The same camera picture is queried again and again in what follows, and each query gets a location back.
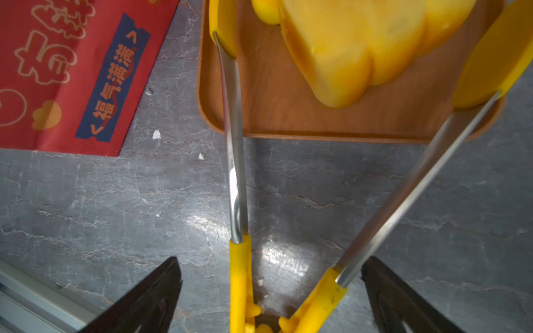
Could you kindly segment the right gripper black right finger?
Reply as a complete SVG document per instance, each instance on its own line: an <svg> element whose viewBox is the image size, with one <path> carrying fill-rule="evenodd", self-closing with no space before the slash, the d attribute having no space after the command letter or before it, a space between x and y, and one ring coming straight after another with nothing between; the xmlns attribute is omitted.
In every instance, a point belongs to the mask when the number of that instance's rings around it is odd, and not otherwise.
<svg viewBox="0 0 533 333"><path fill-rule="evenodd" d="M362 266L374 321L380 332L462 332L376 257Z"/></svg>

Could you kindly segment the red paper gift bag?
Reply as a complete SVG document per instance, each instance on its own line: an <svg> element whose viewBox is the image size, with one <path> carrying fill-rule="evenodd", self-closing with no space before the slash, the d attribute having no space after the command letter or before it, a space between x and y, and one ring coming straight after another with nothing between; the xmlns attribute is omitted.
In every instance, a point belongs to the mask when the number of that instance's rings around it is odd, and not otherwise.
<svg viewBox="0 0 533 333"><path fill-rule="evenodd" d="M3 1L1 147L116 157L177 1Z"/></svg>

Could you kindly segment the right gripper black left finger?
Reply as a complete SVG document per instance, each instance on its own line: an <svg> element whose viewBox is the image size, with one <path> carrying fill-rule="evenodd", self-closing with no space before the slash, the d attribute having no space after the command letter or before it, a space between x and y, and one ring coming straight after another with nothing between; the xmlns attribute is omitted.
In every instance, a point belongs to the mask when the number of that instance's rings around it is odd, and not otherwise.
<svg viewBox="0 0 533 333"><path fill-rule="evenodd" d="M82 332L168 332L182 289L176 257L166 259Z"/></svg>

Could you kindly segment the yellow steel kitchen tongs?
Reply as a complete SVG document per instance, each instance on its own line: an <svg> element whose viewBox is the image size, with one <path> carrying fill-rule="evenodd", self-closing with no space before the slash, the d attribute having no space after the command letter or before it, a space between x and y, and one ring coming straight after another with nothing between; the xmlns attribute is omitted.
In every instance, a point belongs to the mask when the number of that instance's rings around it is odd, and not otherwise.
<svg viewBox="0 0 533 333"><path fill-rule="evenodd" d="M242 98L237 65L237 5L211 1L208 26L215 43L222 84L230 212L230 331L270 332L257 325L260 307L253 299L252 249L248 234ZM401 218L426 190L454 152L503 98L532 62L532 3L514 1L505 8L471 52L453 96L453 111L431 143L389 198L305 302L282 332L318 332L348 291L362 266L383 244Z"/></svg>

